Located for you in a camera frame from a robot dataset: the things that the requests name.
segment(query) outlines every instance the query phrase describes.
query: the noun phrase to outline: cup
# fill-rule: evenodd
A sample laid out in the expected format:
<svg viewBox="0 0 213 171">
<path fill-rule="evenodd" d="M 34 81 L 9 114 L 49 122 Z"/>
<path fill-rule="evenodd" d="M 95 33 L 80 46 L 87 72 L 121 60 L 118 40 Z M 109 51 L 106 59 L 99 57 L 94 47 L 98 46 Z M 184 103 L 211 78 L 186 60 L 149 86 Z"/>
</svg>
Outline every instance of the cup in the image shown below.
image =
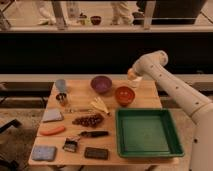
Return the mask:
<svg viewBox="0 0 213 171">
<path fill-rule="evenodd" d="M 59 102 L 61 106 L 66 106 L 68 104 L 67 94 L 59 93 L 56 95 L 56 100 Z"/>
<path fill-rule="evenodd" d="M 142 77 L 137 77 L 134 80 L 129 80 L 129 84 L 132 88 L 137 88 L 140 86 Z"/>
<path fill-rule="evenodd" d="M 60 93 L 66 93 L 67 92 L 66 81 L 64 79 L 56 80 L 55 86 Z"/>
</svg>

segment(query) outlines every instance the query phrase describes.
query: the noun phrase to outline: gray cloth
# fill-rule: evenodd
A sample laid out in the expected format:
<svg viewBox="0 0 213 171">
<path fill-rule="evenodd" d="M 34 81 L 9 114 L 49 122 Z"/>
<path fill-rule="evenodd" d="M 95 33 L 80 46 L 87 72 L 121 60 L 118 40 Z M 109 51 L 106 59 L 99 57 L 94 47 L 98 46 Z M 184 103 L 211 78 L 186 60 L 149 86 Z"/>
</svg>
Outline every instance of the gray cloth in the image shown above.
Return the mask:
<svg viewBox="0 0 213 171">
<path fill-rule="evenodd" d="M 63 116 L 58 108 L 46 109 L 42 118 L 42 122 L 61 121 Z"/>
</svg>

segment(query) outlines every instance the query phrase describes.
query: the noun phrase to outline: glass window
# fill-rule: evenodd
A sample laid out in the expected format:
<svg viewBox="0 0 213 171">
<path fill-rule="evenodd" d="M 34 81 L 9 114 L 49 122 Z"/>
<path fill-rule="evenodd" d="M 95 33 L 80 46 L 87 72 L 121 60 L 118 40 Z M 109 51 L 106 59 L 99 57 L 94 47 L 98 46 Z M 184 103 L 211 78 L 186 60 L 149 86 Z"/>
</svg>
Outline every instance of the glass window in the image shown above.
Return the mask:
<svg viewBox="0 0 213 171">
<path fill-rule="evenodd" d="M 212 9 L 213 0 L 0 0 L 0 29 L 80 32 L 212 30 Z"/>
</svg>

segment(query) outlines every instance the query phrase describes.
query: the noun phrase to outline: green tray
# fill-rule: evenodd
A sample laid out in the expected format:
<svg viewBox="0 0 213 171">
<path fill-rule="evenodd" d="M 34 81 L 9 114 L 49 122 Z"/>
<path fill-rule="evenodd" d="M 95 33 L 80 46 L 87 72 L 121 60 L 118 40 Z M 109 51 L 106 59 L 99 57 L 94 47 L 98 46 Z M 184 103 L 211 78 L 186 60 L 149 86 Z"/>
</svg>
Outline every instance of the green tray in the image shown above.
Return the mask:
<svg viewBox="0 0 213 171">
<path fill-rule="evenodd" d="M 167 109 L 119 108 L 116 129 L 120 157 L 184 156 Z"/>
</svg>

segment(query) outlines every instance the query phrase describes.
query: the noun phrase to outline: orange object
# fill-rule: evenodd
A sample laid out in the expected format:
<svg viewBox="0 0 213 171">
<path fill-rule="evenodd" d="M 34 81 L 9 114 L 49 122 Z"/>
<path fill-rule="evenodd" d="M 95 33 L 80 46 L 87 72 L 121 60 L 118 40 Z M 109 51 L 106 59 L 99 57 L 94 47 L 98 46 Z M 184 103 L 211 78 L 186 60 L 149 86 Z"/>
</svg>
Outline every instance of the orange object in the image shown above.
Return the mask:
<svg viewBox="0 0 213 171">
<path fill-rule="evenodd" d="M 134 100 L 135 93 L 131 88 L 122 86 L 115 90 L 115 98 L 121 106 L 127 106 Z"/>
<path fill-rule="evenodd" d="M 135 75 L 135 72 L 133 71 L 132 68 L 130 68 L 128 71 L 127 71 L 127 78 L 128 80 L 134 80 L 137 78 L 137 75 Z"/>
<path fill-rule="evenodd" d="M 53 128 L 53 129 L 48 130 L 48 131 L 40 131 L 39 133 L 41 135 L 49 136 L 49 135 L 59 134 L 59 133 L 65 131 L 65 130 L 66 130 L 65 126 L 59 126 L 57 128 Z"/>
</svg>

